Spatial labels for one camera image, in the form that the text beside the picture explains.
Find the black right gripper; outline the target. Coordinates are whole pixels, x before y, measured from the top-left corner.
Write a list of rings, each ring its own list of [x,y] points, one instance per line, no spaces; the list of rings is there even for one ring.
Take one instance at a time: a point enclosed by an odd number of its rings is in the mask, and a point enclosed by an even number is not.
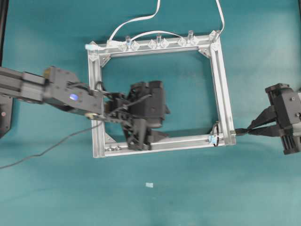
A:
[[[249,135],[280,137],[284,154],[301,151],[301,99],[288,84],[278,83],[265,89],[271,106],[252,120]],[[271,122],[277,125],[256,128]]]

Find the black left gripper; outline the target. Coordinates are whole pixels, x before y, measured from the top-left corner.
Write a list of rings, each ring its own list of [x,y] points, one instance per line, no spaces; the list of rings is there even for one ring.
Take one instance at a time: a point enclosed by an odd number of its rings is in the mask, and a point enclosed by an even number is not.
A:
[[[165,105],[165,114],[170,114],[170,110],[167,105]],[[162,127],[165,114],[122,113],[121,119],[125,120],[125,122],[122,123],[122,129],[128,148],[135,151],[150,150],[152,143],[156,143],[167,138],[167,133],[155,130]]]

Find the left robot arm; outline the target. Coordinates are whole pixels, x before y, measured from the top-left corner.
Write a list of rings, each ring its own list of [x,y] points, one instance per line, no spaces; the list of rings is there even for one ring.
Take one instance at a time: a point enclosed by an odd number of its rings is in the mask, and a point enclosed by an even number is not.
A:
[[[101,81],[90,87],[76,74],[56,67],[42,76],[2,67],[0,92],[91,120],[119,123],[131,150],[150,150],[152,143],[168,136],[157,130],[170,113],[161,81],[135,83],[125,95],[107,91]]]

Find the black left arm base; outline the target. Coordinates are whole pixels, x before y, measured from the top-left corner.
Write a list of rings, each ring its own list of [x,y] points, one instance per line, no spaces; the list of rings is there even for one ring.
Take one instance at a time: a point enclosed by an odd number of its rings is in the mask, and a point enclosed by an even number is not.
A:
[[[13,111],[13,98],[5,95],[0,96],[0,138],[5,136],[11,129]]]

